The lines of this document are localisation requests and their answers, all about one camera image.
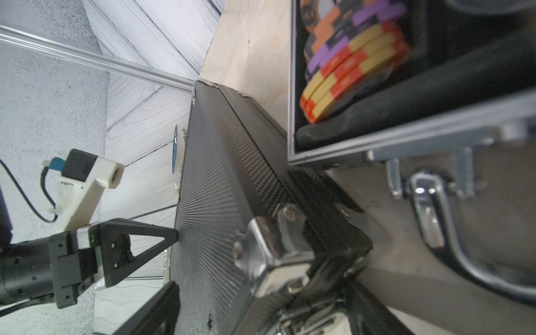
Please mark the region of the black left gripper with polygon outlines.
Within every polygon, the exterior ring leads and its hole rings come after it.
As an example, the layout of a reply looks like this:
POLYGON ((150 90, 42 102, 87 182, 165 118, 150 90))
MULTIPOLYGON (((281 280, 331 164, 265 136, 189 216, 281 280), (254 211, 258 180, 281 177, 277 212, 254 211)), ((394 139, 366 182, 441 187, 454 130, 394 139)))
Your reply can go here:
POLYGON ((113 219, 89 226, 86 249, 79 248, 75 233, 11 244, 1 253, 1 316, 42 304, 72 307, 93 285, 96 273, 105 288, 116 286, 176 243, 179 235, 174 228, 113 219), (134 255, 132 235, 160 241, 134 255))

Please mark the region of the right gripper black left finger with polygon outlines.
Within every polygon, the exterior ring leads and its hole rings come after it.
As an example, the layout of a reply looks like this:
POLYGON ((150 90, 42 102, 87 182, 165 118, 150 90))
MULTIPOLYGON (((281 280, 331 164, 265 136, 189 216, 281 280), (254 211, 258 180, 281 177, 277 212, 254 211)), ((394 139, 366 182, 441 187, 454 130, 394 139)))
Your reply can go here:
POLYGON ((114 334, 174 334, 180 309, 180 287, 170 281, 114 334))

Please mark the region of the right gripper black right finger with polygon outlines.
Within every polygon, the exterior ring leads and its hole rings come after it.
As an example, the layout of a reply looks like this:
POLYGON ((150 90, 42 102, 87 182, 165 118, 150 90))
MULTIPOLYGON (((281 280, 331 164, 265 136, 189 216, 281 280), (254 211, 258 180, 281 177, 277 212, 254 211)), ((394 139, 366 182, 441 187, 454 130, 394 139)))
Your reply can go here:
POLYGON ((345 286, 344 297, 351 334, 413 334, 358 281, 345 286))

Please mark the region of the black carbon poker case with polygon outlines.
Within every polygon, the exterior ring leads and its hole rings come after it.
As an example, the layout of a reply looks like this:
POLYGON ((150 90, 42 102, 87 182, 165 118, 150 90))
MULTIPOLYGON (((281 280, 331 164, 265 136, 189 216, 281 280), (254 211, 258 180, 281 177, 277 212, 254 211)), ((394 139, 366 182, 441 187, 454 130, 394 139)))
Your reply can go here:
POLYGON ((349 197, 324 173, 292 167, 283 129, 251 99, 223 85, 195 84, 171 251, 170 278, 180 287, 176 334, 258 334, 286 307, 335 291, 372 241, 340 205, 349 197), (233 244, 251 219, 291 204, 307 221, 315 260, 310 283, 251 294, 233 260, 233 244))

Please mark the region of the small silver poker case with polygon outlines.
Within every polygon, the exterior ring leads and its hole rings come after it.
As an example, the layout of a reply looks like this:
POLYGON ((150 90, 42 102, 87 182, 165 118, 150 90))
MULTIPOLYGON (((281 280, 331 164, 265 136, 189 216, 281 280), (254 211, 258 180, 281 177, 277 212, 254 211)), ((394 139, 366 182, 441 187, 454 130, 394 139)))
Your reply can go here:
POLYGON ((478 149, 535 142, 534 1, 407 1, 408 61, 352 87, 317 124, 300 107, 306 30, 299 6, 290 6, 289 162, 383 163, 392 195, 412 202, 436 259, 480 287, 534 305, 535 271, 486 255, 461 213, 462 202, 482 194, 478 149))

